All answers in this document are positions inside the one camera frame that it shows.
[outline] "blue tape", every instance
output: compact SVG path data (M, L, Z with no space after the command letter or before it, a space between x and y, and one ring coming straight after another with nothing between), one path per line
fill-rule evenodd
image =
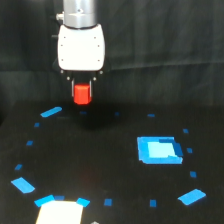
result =
M187 148L187 152L188 152L188 153L193 153L192 148Z
M29 184L26 180L24 180L22 177L11 181L11 183L17 187L21 192L23 192L24 194L26 193L30 193L32 191L34 191L34 187Z
M139 160L146 164L182 164L183 159L181 157L168 156L167 158L150 158L148 142L161 142L167 143L171 141L173 143L174 137L138 137L138 153Z
M201 198L204 198L206 194L198 189L195 189L181 197L178 200L182 201L185 205L190 205Z
M155 117L155 114L148 114L148 117Z
M87 112L86 112L86 111L80 111L80 114L81 114L81 115L86 115Z
M47 197L38 199L38 200L34 201L34 203L36 204L37 207L41 207L43 204L46 204L50 201L54 201L54 196L53 195L49 195Z
M188 129L183 129L183 132L185 133L185 134L188 134L189 133L189 131L188 131Z
M27 145L27 146L31 146L31 145L33 145L33 141L28 141L28 142L26 143L26 145Z
M174 151L175 151L175 155L177 156L183 156L183 152L182 152L182 149L181 149L181 146L179 143L173 143L173 148L174 148Z
M149 203L150 207L156 207L156 200L150 200L150 203Z
M82 205L83 207L86 207L86 206L90 203L90 201L85 200L85 199L83 199L83 198L79 198L79 199L76 201L76 203L79 204L79 205Z
M51 109L51 110L48 110L48 111L46 111L46 112L44 112L44 113L42 113L42 114L40 114L42 117L49 117L49 116L51 116L51 115L53 115L53 114L56 114L56 113L58 113L59 111L61 111L62 110L62 108L61 107L55 107L55 108L53 108L53 109Z
M197 173L195 171L191 171L190 172L190 176L193 177L193 178L196 178L197 177Z
M160 140L174 140L174 137L138 137L139 142L159 142Z
M23 165L21 164L18 164L16 167L15 167L15 170L20 170L22 168Z
M35 128L39 128L39 127L40 127L40 123L35 123L35 124L34 124L34 127L35 127Z
M104 205L105 206L112 206L112 199L105 199Z
M160 143L176 143L174 139L159 139Z
M56 201L63 201L65 199L65 196L54 196L54 199Z

